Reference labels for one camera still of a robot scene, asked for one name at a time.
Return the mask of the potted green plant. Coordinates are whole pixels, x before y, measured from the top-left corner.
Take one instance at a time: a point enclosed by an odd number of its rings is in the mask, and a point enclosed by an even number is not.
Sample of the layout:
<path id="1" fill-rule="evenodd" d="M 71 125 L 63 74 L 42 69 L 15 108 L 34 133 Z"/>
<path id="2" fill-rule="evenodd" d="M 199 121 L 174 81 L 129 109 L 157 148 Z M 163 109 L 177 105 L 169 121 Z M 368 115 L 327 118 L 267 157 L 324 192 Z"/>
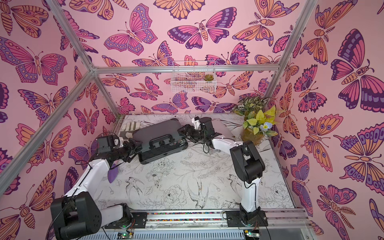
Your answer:
<path id="1" fill-rule="evenodd" d="M 239 101 L 231 112 L 243 117 L 243 131 L 241 139 L 243 142 L 251 141 L 258 146 L 264 138 L 276 137 L 278 132 L 274 129 L 276 122 L 276 108 L 266 110 L 269 98 L 246 97 Z"/>

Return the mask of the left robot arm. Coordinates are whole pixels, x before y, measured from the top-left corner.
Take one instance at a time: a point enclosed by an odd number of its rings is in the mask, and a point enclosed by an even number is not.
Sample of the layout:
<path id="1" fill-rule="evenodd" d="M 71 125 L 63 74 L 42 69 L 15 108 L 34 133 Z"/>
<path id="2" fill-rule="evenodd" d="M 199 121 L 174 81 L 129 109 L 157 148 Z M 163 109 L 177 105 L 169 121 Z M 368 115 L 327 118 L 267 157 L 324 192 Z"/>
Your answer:
<path id="1" fill-rule="evenodd" d="M 117 160 L 129 163 L 142 149 L 142 142 L 130 138 L 120 142 L 114 136 L 98 138 L 99 148 L 88 162 L 88 167 L 75 185 L 50 207 L 52 226 L 58 240 L 78 240 L 96 234 L 112 224 L 119 228 L 132 226 L 134 218 L 127 204 L 99 209 L 94 195 L 104 175 Z"/>

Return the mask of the pink purple garden trowel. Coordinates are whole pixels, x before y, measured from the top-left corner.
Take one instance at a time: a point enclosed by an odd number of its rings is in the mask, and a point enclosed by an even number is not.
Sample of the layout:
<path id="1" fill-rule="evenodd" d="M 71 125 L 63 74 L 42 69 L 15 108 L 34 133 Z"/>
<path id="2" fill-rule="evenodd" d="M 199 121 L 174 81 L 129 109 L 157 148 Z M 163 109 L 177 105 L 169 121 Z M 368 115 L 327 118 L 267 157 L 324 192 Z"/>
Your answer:
<path id="1" fill-rule="evenodd" d="M 113 183 L 115 181 L 118 176 L 118 173 L 119 167 L 117 166 L 117 164 L 113 164 L 112 167 L 109 169 L 107 175 L 109 183 Z"/>

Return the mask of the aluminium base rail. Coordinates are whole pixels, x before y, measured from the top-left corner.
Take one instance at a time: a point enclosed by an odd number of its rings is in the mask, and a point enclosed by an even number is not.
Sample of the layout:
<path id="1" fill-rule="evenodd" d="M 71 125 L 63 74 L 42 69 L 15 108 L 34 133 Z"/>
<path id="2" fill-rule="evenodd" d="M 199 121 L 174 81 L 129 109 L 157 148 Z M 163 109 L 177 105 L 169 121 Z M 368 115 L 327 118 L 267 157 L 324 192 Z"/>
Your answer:
<path id="1" fill-rule="evenodd" d="M 249 222 L 239 210 L 135 211 L 118 219 L 102 210 L 53 224 L 58 240 L 315 240 L 302 210 L 259 211 Z"/>

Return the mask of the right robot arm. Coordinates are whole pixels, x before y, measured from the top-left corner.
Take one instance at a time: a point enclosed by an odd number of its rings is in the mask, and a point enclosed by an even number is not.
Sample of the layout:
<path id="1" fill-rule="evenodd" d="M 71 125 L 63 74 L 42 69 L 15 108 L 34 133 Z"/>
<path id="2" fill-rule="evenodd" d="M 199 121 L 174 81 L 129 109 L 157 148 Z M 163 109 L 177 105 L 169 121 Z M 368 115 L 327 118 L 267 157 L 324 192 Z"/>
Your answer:
<path id="1" fill-rule="evenodd" d="M 210 149 L 227 153 L 231 156 L 237 177 L 243 182 L 240 203 L 240 218 L 245 226 L 267 227 L 265 211 L 259 206 L 259 184 L 266 169 L 256 146 L 251 141 L 237 142 L 216 133 L 208 124 L 198 128 L 185 125 L 178 129 L 179 135 L 193 143 L 202 144 Z"/>

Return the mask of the small succulent in basket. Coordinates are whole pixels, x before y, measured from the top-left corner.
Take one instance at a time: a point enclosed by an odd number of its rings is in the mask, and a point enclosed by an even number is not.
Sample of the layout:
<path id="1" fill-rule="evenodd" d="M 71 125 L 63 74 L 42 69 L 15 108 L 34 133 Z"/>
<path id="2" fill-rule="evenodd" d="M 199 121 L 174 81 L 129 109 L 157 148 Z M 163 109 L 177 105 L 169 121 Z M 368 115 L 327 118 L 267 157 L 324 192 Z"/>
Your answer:
<path id="1" fill-rule="evenodd" d="M 206 75 L 204 76 L 204 81 L 206 81 L 206 82 L 211 82 L 211 81 L 213 81 L 214 79 L 215 79 L 215 76 L 212 75 L 212 74 L 206 74 Z"/>

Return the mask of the large black poker case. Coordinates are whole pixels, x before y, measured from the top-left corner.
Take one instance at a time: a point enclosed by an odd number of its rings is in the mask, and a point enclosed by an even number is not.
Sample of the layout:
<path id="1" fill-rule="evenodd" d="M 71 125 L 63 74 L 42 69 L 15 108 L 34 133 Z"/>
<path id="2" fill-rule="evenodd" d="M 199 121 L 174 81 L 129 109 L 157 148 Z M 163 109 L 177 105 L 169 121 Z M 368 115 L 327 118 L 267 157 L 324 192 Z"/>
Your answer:
<path id="1" fill-rule="evenodd" d="M 146 165 L 186 150 L 188 142 L 178 132 L 181 127 L 179 120 L 173 118 L 136 130 L 133 139 L 142 143 L 141 151 L 138 153 L 140 163 Z"/>

